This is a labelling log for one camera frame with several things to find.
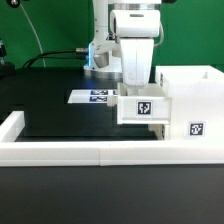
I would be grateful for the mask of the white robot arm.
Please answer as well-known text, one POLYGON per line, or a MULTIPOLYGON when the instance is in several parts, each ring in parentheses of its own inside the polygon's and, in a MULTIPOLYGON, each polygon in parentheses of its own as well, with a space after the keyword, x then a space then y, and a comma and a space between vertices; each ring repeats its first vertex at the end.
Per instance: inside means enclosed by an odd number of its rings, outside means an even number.
POLYGON ((88 46, 87 76, 121 79, 127 94, 149 83, 154 48, 163 42, 163 0, 92 0, 94 37, 88 46))

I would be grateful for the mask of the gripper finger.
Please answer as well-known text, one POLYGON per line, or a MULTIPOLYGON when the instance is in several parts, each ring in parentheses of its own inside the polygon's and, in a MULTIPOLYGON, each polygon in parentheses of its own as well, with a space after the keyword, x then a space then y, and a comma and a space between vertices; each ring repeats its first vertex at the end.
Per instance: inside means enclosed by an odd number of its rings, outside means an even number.
POLYGON ((139 86, 139 87, 128 86, 127 87, 127 95, 128 96, 138 96, 139 91, 142 89, 143 89, 142 86, 139 86))

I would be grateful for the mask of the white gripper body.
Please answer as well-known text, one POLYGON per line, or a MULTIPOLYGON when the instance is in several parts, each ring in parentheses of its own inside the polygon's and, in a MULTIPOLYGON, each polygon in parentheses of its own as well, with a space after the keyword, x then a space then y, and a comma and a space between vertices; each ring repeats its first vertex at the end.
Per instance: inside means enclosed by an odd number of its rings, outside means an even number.
POLYGON ((123 83, 143 87, 150 78, 154 40, 151 38, 121 38, 120 51, 123 83))

